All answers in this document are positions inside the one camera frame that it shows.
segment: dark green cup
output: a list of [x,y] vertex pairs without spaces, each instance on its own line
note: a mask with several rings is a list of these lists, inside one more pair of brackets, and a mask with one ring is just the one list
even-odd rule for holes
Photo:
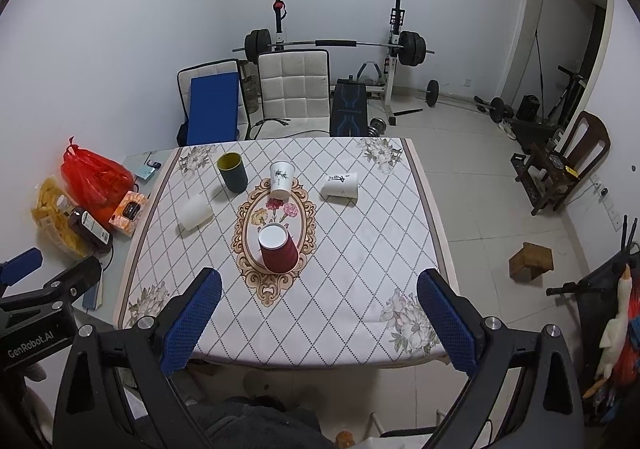
[[216,164],[229,191],[241,193],[246,190],[249,180],[246,177],[242,157],[239,153],[225,153]]

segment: orange tissue box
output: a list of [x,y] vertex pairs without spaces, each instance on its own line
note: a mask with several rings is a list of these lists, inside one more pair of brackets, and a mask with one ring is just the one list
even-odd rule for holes
[[143,194],[128,191],[113,212],[113,215],[111,215],[109,223],[120,232],[131,237],[136,230],[138,219],[147,202],[148,199]]

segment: red cup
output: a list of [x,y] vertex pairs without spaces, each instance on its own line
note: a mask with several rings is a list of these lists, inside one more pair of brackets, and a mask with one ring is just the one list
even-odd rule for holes
[[258,234],[258,243],[262,262],[271,272],[287,273],[298,263],[298,249],[284,225],[265,225]]

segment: tiled floor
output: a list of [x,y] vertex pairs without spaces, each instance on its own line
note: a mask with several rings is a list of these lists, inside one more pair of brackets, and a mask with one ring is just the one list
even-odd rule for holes
[[[395,111],[424,107],[398,117],[386,136],[414,141],[433,190],[449,240],[460,292],[482,315],[495,315],[509,326],[539,331],[557,324],[570,350],[578,346],[573,303],[545,295],[548,286],[577,281],[579,254],[558,215],[532,217],[524,189],[514,181],[511,155],[519,151],[489,119],[472,106],[440,100],[434,108],[412,98],[397,98]],[[383,116],[370,102],[370,116]],[[509,278],[508,259],[530,241],[553,250],[552,272],[528,285]],[[242,395],[244,368],[219,368],[200,382],[212,399]],[[439,362],[399,369],[369,367],[323,371],[270,372],[270,393],[293,400],[305,392],[318,413],[322,431],[333,439],[348,429],[356,440],[367,432],[375,411],[385,429],[435,424],[436,410],[446,411],[466,376]],[[510,370],[492,419],[499,424],[517,379]]]

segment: red bag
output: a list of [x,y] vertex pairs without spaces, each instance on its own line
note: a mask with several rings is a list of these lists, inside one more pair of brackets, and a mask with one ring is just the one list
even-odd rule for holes
[[71,197],[109,230],[109,218],[133,188],[133,175],[113,160],[80,149],[73,140],[69,139],[60,171]]

